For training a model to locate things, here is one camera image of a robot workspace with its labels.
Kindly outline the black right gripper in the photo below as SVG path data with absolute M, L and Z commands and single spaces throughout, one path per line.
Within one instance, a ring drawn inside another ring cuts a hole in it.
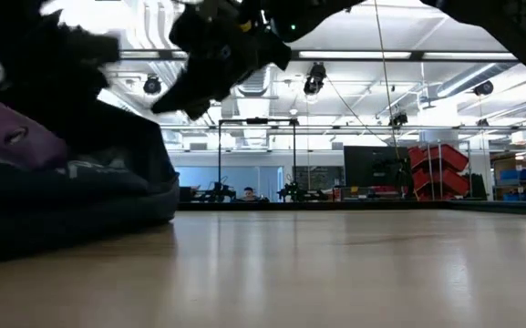
M 259 66 L 255 35 L 260 27 L 263 0 L 201 0 L 186 4 L 169 32 L 172 44 L 188 55 L 174 84 L 156 100 L 153 114 L 184 111 L 190 120 L 201 118 L 211 101 L 222 101 L 241 79 Z M 241 23 L 253 28 L 243 32 Z

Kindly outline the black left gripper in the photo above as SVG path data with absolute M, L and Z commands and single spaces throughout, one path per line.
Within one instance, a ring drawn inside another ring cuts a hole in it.
M 93 33 L 62 23 L 60 9 L 44 14 L 42 7 L 51 1 L 0 0 L 0 65 L 6 87 L 23 94 L 42 92 L 49 99 L 65 97 L 69 108 L 100 107 L 98 95 L 108 86 L 102 69 L 109 63 L 69 53 L 72 31 Z

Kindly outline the navy blue backpack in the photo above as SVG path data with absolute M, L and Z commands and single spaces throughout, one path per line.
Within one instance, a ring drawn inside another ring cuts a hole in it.
M 67 161 L 53 168 L 0 164 L 0 261 L 172 219 L 179 176 L 157 123 L 103 101 L 69 108 L 65 97 L 2 84 L 0 102 L 68 150 Z

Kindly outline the background black robot arms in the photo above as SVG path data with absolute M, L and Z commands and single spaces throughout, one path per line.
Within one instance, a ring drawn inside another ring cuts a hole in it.
M 200 186 L 191 188 L 191 201 L 218 203 L 236 199 L 236 191 L 229 185 L 214 182 L 210 189 L 201 190 Z
M 277 192 L 279 200 L 282 202 L 313 202 L 328 201 L 329 195 L 321 190 L 303 190 L 297 182 L 286 183 L 283 188 Z

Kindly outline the person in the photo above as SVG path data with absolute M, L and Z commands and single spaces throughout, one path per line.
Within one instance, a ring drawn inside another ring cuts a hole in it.
M 240 201 L 245 202 L 269 202 L 270 200 L 267 197 L 257 195 L 252 187 L 245 187 L 243 189 L 243 195 L 240 198 Z

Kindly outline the black monitor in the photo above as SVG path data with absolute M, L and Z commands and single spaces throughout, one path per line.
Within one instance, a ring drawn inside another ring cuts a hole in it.
M 407 184 L 408 148 L 344 146 L 347 187 L 396 187 Z

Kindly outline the red storage bins stack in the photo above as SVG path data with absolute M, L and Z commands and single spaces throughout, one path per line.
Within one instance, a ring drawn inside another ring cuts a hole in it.
M 408 150 L 414 191 L 418 200 L 449 200 L 469 193 L 463 172 L 469 158 L 449 144 Z

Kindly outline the shelf with blue bins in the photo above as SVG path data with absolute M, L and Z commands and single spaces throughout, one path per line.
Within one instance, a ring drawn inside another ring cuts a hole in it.
M 500 201 L 526 201 L 526 151 L 491 159 L 493 196 Z

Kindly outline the black stand frame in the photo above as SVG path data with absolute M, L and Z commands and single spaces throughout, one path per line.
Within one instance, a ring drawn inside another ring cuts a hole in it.
M 222 183 L 222 126 L 226 123 L 245 123 L 246 125 L 266 126 L 269 129 L 278 129 L 279 126 L 271 126 L 270 123 L 275 122 L 276 124 L 286 122 L 292 127 L 293 135 L 293 165 L 296 165 L 296 128 L 299 125 L 297 118 L 222 118 L 218 121 L 218 181 L 214 185 L 220 185 L 223 188 Z

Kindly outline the black aluminium table frame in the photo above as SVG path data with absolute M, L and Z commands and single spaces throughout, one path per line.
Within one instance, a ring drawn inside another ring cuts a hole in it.
M 181 203 L 181 211 L 297 211 L 297 210 L 463 210 L 526 215 L 526 201 L 482 200 L 370 200 L 351 202 L 293 202 L 293 203 Z

